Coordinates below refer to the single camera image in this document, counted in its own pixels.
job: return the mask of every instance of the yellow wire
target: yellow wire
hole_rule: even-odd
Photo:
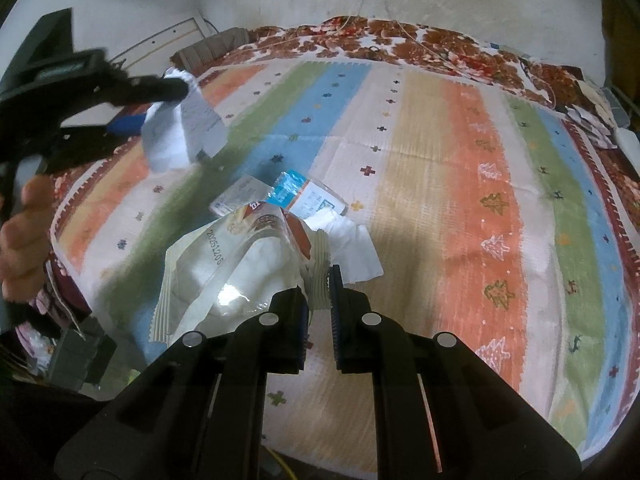
[[[287,463],[282,459],[282,457],[279,454],[277,454],[273,449],[269,447],[265,447],[264,449],[266,449],[269,453],[271,453],[271,456],[273,456],[276,462],[280,464],[280,467],[284,469],[284,472],[287,475],[289,475],[289,478],[291,478],[291,480],[298,480],[298,477],[296,476],[296,474],[291,470],[291,468],[287,465]]]

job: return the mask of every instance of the green stripe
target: green stripe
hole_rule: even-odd
[[[556,243],[558,263],[562,273],[566,302],[566,329],[568,340],[562,341],[564,355],[564,376],[569,384],[559,402],[554,403],[551,423],[574,447],[586,437],[589,407],[600,379],[604,362],[604,313],[602,294],[596,262],[596,253],[588,224],[582,189],[574,179],[556,148],[550,135],[532,105],[516,98],[507,101],[516,124],[527,143],[533,168],[536,170],[540,187],[544,190],[553,207],[556,220],[556,240],[560,235],[568,236],[568,244]],[[543,174],[540,167],[546,168]],[[560,191],[563,200],[554,198]],[[575,294],[568,294],[569,281],[578,288]],[[580,335],[580,349],[571,353],[574,337]]]
[[[199,164],[194,173],[173,190],[164,205],[154,211],[121,273],[102,291],[117,326],[126,328],[132,311],[157,296],[158,276],[162,276],[167,248],[197,227],[193,226],[194,217],[202,216],[209,204],[232,184],[236,167],[329,66],[329,63],[305,62],[287,73],[283,81],[234,121],[226,146],[211,160]]]

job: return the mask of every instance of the crumpled paper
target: crumpled paper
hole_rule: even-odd
[[[151,171],[162,173],[186,168],[201,157],[212,157],[226,144],[228,128],[207,103],[193,75],[172,69],[189,85],[182,101],[154,103],[140,130],[142,149]]]
[[[305,223],[312,231],[327,234],[331,264],[340,266],[343,283],[366,282],[384,273],[364,225],[357,225],[331,208],[321,209]]]

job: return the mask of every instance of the bed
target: bed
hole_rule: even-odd
[[[640,362],[640,190],[622,153],[598,147],[612,127],[602,97],[575,68],[424,25],[341,16],[253,38],[194,70],[230,129],[213,159],[153,174],[133,138],[55,176],[69,301],[142,368],[165,348],[148,329],[167,247],[243,173],[272,184],[293,169],[369,229],[385,274],[357,288],[374,310],[457,334],[593,456],[635,399]],[[370,381],[335,372],[327,312],[304,372],[270,376],[267,392],[266,445],[375,477]]]

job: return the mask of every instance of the human hand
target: human hand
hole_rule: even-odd
[[[35,176],[22,188],[24,209],[0,230],[0,282],[7,301],[29,301],[44,284],[53,221],[53,183]],[[4,198],[0,196],[0,207]]]

